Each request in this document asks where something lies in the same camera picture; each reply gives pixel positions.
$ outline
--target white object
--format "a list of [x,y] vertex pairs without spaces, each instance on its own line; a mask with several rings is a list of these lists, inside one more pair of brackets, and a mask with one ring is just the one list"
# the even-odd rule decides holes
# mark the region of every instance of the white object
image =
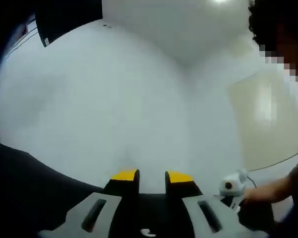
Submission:
[[146,237],[155,237],[155,234],[149,234],[150,233],[149,229],[141,229],[140,232]]
[[246,190],[247,170],[241,169],[220,183],[221,196],[242,196]]

